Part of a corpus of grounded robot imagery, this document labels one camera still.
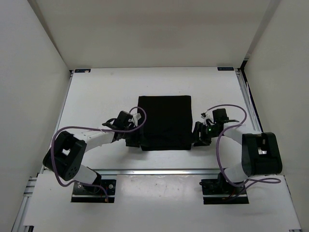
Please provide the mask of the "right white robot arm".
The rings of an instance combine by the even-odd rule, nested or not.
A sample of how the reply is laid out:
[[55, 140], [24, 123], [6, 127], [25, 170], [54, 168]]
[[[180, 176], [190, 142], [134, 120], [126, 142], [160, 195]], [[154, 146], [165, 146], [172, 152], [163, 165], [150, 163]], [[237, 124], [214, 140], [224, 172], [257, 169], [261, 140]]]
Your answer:
[[[280, 174], [283, 170], [276, 135], [272, 132], [254, 131], [243, 122], [229, 119], [224, 108], [212, 112], [212, 117], [202, 114], [203, 122], [196, 122], [193, 130], [194, 146], [209, 146], [216, 138], [216, 159], [220, 169], [217, 188], [222, 193], [240, 188], [252, 177]], [[219, 146], [221, 138], [228, 137], [241, 145], [241, 161], [223, 168]]]

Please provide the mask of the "black skirt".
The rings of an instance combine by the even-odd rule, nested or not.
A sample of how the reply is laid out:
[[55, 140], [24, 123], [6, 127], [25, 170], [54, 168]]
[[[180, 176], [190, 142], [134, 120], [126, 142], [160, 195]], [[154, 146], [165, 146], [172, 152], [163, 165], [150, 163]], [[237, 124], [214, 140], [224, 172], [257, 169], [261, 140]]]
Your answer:
[[140, 131], [142, 151], [190, 150], [193, 143], [191, 96], [140, 96], [146, 112]]

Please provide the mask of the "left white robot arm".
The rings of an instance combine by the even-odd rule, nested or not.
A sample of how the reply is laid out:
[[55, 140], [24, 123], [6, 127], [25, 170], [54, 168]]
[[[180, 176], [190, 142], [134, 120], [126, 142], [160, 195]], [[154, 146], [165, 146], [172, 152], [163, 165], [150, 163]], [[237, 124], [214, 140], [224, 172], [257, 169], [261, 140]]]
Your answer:
[[68, 127], [59, 129], [52, 138], [51, 147], [45, 155], [42, 164], [52, 171], [58, 183], [67, 187], [76, 183], [89, 193], [100, 191], [106, 193], [101, 185], [101, 175], [93, 169], [82, 165], [86, 152], [119, 140], [134, 138], [147, 119], [146, 112], [139, 113], [121, 111], [116, 118], [111, 118], [102, 124], [102, 128], [78, 127], [79, 134], [68, 132]]

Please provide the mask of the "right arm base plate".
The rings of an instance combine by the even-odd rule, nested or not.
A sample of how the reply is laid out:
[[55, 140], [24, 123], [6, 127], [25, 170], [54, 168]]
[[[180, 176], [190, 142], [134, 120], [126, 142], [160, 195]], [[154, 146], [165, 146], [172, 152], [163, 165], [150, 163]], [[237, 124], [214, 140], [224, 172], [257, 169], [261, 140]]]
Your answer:
[[219, 178], [202, 179], [199, 184], [205, 205], [249, 204], [244, 187], [234, 187]]

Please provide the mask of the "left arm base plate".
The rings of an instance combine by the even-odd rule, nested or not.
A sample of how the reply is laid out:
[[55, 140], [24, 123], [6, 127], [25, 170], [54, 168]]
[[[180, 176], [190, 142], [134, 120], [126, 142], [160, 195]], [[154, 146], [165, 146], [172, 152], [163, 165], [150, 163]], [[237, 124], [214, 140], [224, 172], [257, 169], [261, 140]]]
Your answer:
[[75, 183], [71, 195], [72, 203], [114, 203], [116, 179], [101, 179], [100, 185], [105, 189], [108, 197], [101, 188], [84, 186]]

